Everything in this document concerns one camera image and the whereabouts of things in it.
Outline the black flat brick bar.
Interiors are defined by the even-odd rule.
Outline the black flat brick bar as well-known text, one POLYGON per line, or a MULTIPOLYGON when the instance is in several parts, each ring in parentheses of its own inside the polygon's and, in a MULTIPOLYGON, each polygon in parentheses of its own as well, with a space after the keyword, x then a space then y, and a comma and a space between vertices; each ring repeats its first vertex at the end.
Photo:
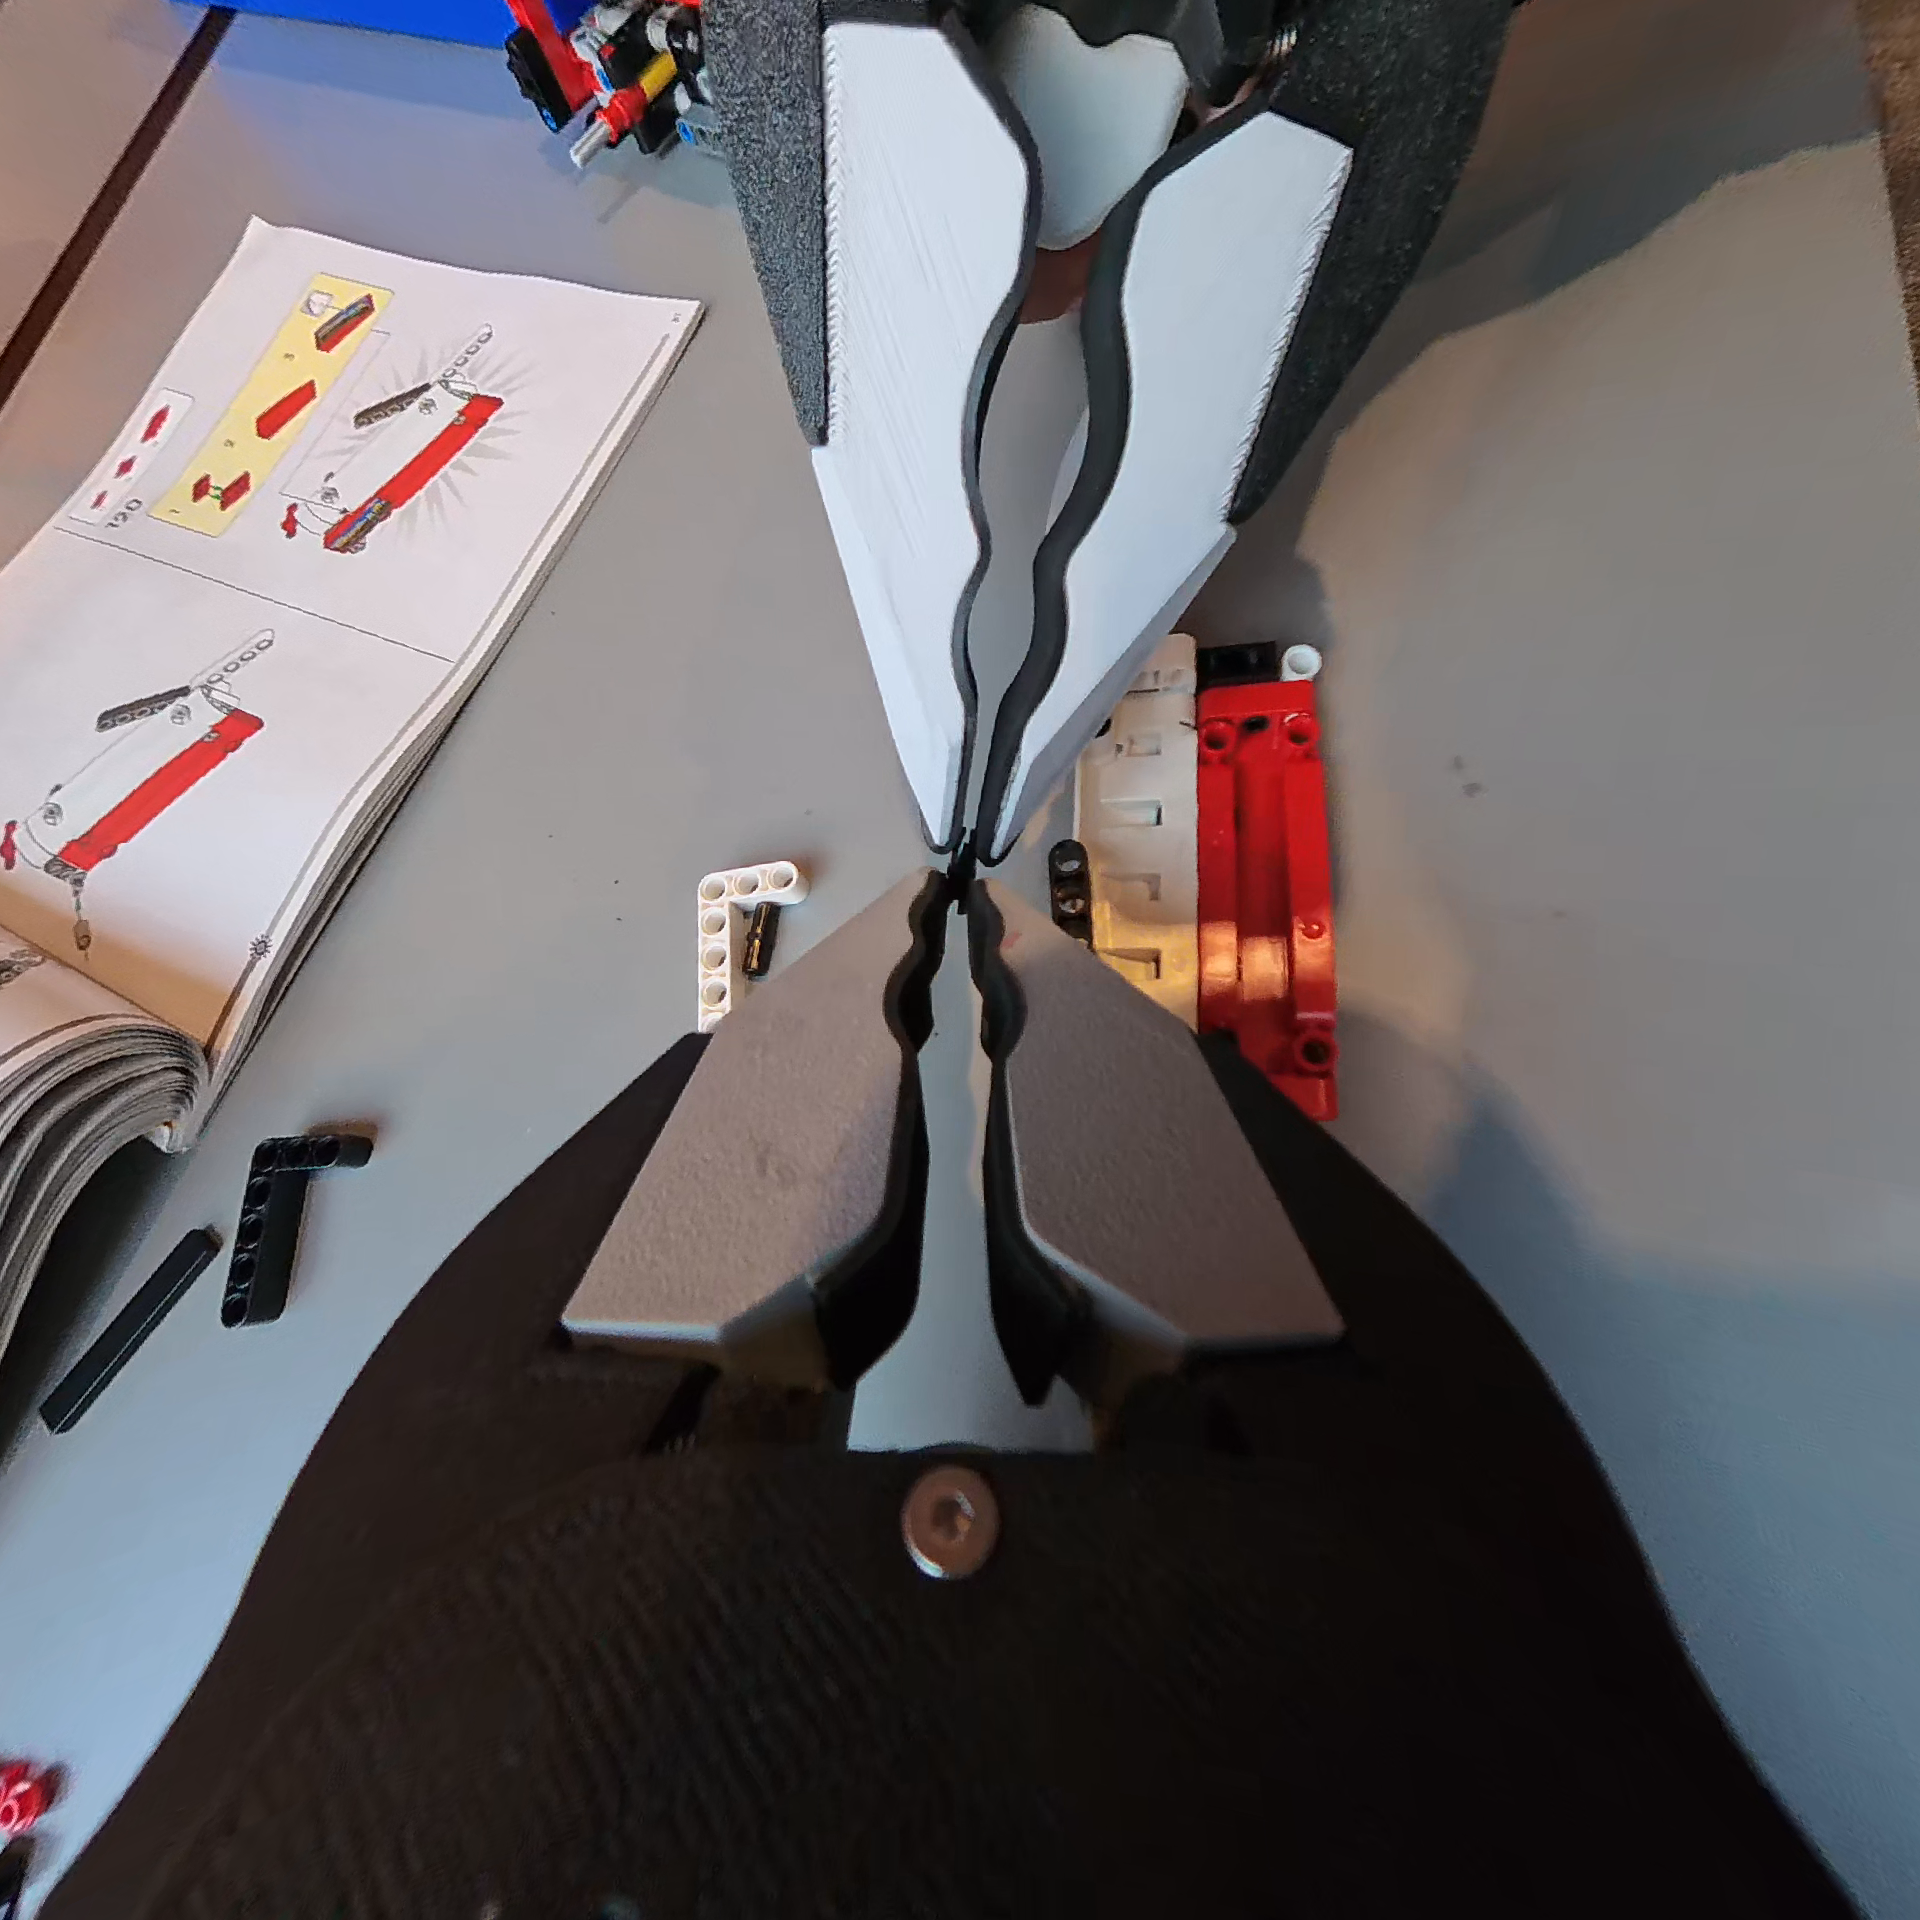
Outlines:
POLYGON ((70 1434, 88 1414, 219 1250, 223 1236, 215 1229, 180 1236, 39 1404, 39 1421, 48 1434, 70 1434))

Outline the black L-shaped brick beam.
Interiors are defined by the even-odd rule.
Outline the black L-shaped brick beam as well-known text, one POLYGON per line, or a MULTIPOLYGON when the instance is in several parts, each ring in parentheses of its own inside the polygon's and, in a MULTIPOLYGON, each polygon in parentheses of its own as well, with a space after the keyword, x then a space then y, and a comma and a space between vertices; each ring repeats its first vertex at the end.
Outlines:
POLYGON ((364 1133, 268 1135, 257 1142, 232 1236, 223 1325, 281 1319, 297 1266, 304 1210, 320 1174, 362 1169, 376 1140, 364 1133))

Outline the multicoloured toy brick car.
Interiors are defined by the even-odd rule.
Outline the multicoloured toy brick car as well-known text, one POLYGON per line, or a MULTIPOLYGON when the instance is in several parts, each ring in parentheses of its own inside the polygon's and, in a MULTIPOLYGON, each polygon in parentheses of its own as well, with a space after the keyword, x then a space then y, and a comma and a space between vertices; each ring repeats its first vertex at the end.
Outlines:
POLYGON ((569 134, 577 172, 620 149, 722 147, 703 3, 511 3, 503 42, 521 98, 569 134))

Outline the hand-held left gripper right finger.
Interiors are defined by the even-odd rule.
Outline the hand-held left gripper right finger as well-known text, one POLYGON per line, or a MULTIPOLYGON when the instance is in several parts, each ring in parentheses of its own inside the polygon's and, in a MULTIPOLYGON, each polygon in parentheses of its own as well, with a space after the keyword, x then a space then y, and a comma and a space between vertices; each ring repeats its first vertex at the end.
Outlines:
POLYGON ((1031 1406, 1116 1409, 1195 1363, 1323 1349, 1345 1321, 1195 1035, 1042 913, 967 900, 993 1062, 993 1321, 1031 1406))

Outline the open instruction booklet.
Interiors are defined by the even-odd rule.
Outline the open instruction booklet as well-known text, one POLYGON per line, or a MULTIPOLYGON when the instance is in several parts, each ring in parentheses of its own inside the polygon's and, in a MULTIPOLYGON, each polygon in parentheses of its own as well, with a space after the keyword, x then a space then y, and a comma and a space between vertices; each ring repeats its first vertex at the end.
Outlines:
POLYGON ((704 318, 251 220, 2 578, 2 1340, 191 1149, 704 318))

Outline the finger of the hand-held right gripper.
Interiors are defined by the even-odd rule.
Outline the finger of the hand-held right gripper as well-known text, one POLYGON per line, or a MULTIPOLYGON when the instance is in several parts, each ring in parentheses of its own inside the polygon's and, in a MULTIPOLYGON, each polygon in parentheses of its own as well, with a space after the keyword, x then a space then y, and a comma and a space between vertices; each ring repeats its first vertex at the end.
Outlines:
POLYGON ((1354 150, 1238 108, 1162 155, 1099 235, 1080 334, 1088 433, 1041 542, 977 859, 1004 859, 1233 545, 1233 500, 1354 150))
POLYGON ((954 15, 823 27, 825 420, 812 467, 927 839, 967 829, 979 447, 1026 295, 1041 159, 954 15))

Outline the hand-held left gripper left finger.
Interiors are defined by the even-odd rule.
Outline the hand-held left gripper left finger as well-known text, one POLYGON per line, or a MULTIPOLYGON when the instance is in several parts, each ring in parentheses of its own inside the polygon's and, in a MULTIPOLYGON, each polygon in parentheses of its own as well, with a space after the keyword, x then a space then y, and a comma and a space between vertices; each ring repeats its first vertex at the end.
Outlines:
POLYGON ((899 1342, 946 917, 948 877, 915 870, 721 1021, 568 1300, 575 1342, 806 1389, 899 1342))

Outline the blue plastic bin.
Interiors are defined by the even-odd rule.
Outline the blue plastic bin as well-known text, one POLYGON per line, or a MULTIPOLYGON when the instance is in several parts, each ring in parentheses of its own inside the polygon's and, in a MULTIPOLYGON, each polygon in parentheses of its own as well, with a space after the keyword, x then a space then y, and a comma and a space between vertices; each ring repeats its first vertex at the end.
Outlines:
POLYGON ((223 3, 223 7, 359 33, 487 46, 496 52, 520 26, 508 3, 223 3))

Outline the white L-shaped brick beam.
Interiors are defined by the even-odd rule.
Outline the white L-shaped brick beam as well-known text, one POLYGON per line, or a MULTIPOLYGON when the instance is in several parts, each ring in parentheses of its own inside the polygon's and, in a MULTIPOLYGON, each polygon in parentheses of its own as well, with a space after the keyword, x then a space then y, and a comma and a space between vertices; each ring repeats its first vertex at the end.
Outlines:
POLYGON ((708 870, 697 883, 699 926, 699 981, 731 981, 738 964, 738 945, 758 905, 798 905, 810 894, 810 877, 790 857, 753 861, 722 870, 708 870))

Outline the red and white brick panel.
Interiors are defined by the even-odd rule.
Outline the red and white brick panel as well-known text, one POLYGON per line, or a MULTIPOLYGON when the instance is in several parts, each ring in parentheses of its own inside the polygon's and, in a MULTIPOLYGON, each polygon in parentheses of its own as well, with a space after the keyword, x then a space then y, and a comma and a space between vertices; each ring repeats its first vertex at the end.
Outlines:
POLYGON ((1329 767, 1305 642, 1164 638, 1081 751, 1094 953, 1224 1033, 1310 1121, 1337 1115, 1329 767))

